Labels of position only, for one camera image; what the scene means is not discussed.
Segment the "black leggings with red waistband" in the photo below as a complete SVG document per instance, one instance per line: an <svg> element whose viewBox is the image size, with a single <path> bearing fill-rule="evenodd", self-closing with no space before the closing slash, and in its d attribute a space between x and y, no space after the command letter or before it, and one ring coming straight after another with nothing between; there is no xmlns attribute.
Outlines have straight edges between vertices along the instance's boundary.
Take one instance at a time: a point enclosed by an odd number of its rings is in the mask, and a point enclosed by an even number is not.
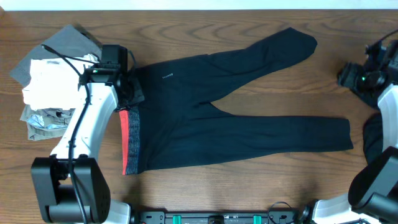
<svg viewBox="0 0 398 224"><path fill-rule="evenodd" d="M120 112L123 174L203 166L281 152L353 148L349 121L321 116L238 116L213 102L315 51L314 37L288 28L251 46L136 69L144 100Z"/></svg>

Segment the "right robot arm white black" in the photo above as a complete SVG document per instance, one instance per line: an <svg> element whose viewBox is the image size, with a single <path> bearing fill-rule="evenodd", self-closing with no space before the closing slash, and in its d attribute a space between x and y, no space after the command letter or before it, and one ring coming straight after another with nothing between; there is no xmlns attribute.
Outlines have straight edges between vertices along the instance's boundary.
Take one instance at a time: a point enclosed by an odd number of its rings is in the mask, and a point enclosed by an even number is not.
<svg viewBox="0 0 398 224"><path fill-rule="evenodd" d="M368 165L347 194L318 200L302 223L397 223L397 60L347 63L338 83L381 112L382 148L367 152Z"/></svg>

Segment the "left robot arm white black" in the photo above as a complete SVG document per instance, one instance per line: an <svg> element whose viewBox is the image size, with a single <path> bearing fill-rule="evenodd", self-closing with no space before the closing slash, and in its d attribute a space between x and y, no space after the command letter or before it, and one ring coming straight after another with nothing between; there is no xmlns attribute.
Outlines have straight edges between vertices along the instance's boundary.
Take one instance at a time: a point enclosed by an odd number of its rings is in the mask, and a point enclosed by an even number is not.
<svg viewBox="0 0 398 224"><path fill-rule="evenodd" d="M133 223L129 204L113 200L98 165L111 115L136 94L134 71L91 67L62 76L75 112L60 142L30 168L40 214L46 223Z"/></svg>

